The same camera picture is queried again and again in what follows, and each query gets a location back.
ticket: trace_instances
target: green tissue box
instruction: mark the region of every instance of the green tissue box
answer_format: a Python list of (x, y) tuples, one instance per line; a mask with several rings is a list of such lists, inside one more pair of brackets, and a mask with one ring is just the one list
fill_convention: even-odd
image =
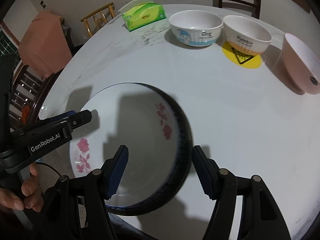
[(166, 18), (162, 5), (155, 0), (133, 0), (119, 12), (129, 32)]

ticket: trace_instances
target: human hand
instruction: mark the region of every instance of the human hand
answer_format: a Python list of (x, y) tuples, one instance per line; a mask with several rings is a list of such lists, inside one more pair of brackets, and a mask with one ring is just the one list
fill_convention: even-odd
[(30, 178), (23, 182), (21, 186), (22, 193), (26, 198), (22, 201), (13, 192), (8, 189), (0, 188), (0, 210), (11, 213), (12, 209), (23, 210), (24, 208), (33, 209), (40, 212), (43, 206), (43, 198), (39, 187), (39, 176), (37, 164), (30, 165)]

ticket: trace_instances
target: yellow coaster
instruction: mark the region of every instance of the yellow coaster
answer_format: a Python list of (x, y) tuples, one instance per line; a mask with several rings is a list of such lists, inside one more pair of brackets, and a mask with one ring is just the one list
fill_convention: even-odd
[(231, 47), (229, 42), (226, 42), (223, 47), (222, 51), (224, 55), (227, 56), (228, 59), (230, 59), (233, 63), (244, 67), (244, 68), (258, 68), (261, 65), (261, 56), (251, 56), (243, 54), (242, 52), (239, 52), (238, 50)]

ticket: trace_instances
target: pink cloth cover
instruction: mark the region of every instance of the pink cloth cover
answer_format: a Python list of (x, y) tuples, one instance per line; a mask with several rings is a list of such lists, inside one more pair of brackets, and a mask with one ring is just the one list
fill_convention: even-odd
[(61, 28), (60, 16), (48, 11), (39, 13), (20, 42), (19, 55), (22, 62), (42, 79), (63, 69), (72, 55)]

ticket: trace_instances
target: white bowl with orange band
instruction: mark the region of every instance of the white bowl with orange band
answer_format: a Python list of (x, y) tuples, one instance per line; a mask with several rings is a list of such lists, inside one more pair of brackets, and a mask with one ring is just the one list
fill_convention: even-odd
[(236, 50), (248, 55), (260, 55), (271, 42), (270, 33), (254, 20), (228, 15), (223, 18), (227, 41)]

